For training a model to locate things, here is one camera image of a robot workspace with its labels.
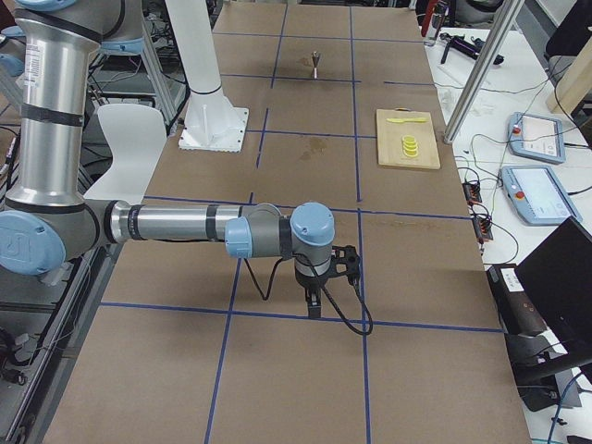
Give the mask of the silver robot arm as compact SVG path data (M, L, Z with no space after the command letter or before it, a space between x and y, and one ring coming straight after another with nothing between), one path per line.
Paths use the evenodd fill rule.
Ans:
M308 315L321 314L336 276L331 211L304 203L290 215L274 205L152 206L143 197L166 142L160 112L134 104L98 111L110 168L80 191L80 148L92 55L138 55L144 48L138 1L20 1L26 37L18 180L1 215L1 264L41 275L103 244L222 242L249 260L292 261Z

